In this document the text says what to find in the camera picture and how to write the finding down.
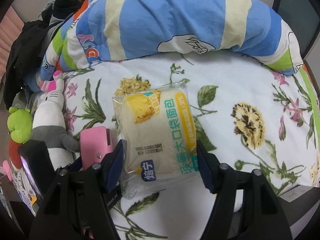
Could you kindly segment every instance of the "green plush toy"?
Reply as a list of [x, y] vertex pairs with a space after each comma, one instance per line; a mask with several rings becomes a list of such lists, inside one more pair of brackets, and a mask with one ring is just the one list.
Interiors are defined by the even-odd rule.
[[25, 143], [32, 130], [32, 117], [29, 109], [9, 108], [8, 128], [13, 141]]

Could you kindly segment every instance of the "pink object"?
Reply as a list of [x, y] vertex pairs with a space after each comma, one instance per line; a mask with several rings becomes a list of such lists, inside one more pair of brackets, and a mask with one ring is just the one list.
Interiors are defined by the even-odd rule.
[[97, 126], [80, 132], [81, 160], [84, 170], [94, 163], [100, 163], [103, 157], [113, 151], [110, 129]]
[[5, 160], [2, 164], [5, 174], [8, 176], [9, 181], [13, 181], [10, 165], [7, 160]]
[[0, 79], [5, 72], [11, 45], [20, 35], [23, 25], [23, 21], [10, 6], [0, 22]]
[[43, 92], [50, 92], [57, 89], [57, 80], [62, 79], [62, 71], [57, 70], [53, 73], [52, 81], [42, 81], [40, 84], [40, 90]]

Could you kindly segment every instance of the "plush toy arm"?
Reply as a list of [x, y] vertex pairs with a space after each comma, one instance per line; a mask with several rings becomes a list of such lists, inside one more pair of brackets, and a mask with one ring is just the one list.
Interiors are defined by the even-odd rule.
[[70, 152], [80, 152], [80, 143], [68, 134], [59, 136], [63, 146]]

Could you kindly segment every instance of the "bed sheet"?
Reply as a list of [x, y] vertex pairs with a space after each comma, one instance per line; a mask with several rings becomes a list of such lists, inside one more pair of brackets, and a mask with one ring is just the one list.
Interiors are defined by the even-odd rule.
[[[279, 195], [319, 186], [318, 101], [304, 68], [284, 76], [252, 57], [230, 51], [176, 52], [103, 62], [65, 73], [68, 133], [104, 125], [119, 140], [111, 98], [185, 81], [197, 138], [236, 170], [259, 168]], [[199, 239], [215, 196], [197, 176], [175, 188], [122, 198], [112, 209], [121, 239]], [[237, 192], [235, 209], [241, 206]]]

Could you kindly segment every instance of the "plastic wrapper seal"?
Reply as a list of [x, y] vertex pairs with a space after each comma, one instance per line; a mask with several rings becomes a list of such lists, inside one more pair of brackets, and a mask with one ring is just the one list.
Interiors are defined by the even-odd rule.
[[125, 140], [125, 198], [162, 190], [198, 171], [196, 130], [184, 82], [114, 97]]

